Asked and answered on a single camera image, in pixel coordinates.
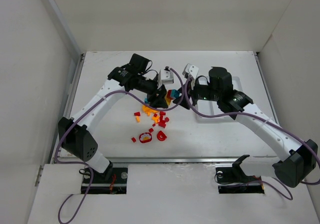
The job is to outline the teal and red square brick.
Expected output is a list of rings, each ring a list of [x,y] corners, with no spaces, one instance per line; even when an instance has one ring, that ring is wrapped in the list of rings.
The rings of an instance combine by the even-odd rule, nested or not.
[[[166,96],[170,100],[175,100],[180,97],[180,92],[176,89],[170,89]]]

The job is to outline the red half round brick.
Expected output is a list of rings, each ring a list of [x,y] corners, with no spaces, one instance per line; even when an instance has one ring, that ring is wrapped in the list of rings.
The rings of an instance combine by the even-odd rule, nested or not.
[[[159,141],[165,141],[168,138],[163,131],[158,131],[156,136]]]

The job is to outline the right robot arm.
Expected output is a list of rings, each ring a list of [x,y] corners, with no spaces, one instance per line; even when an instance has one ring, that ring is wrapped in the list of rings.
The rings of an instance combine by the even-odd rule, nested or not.
[[[265,176],[295,188],[320,164],[317,144],[313,140],[301,140],[269,118],[249,96],[234,89],[232,75],[225,68],[212,67],[205,77],[206,84],[199,82],[198,72],[196,66],[186,65],[182,74],[187,81],[178,101],[198,115],[201,113],[195,106],[199,100],[216,102],[221,116],[230,116],[250,129],[276,154],[275,158],[242,155],[231,164],[218,165],[218,183],[248,183]]]

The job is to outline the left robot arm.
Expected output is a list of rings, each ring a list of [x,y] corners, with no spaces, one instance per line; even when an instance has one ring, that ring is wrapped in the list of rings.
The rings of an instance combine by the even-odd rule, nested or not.
[[[58,122],[61,147],[86,163],[100,177],[111,176],[113,164],[98,149],[93,130],[117,101],[131,90],[147,95],[153,108],[167,108],[165,82],[172,81],[168,68],[160,70],[155,78],[145,77],[149,59],[133,54],[129,63],[114,68],[97,94],[70,118]]]

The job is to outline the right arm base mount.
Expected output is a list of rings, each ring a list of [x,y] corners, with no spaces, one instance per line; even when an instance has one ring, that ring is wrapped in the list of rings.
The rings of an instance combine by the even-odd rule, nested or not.
[[[246,175],[240,164],[249,155],[242,155],[232,163],[216,164],[214,180],[219,194],[264,194],[261,178]]]

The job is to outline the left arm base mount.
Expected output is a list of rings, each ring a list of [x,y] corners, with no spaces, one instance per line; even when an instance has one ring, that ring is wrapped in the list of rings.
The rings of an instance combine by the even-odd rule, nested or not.
[[[122,195],[127,193],[128,168],[115,167],[112,169],[111,176],[105,180],[99,173],[93,171],[94,176],[90,185],[88,194],[106,194],[106,195]],[[85,194],[90,183],[89,168],[79,170],[82,175],[82,184],[80,187],[81,194]]]

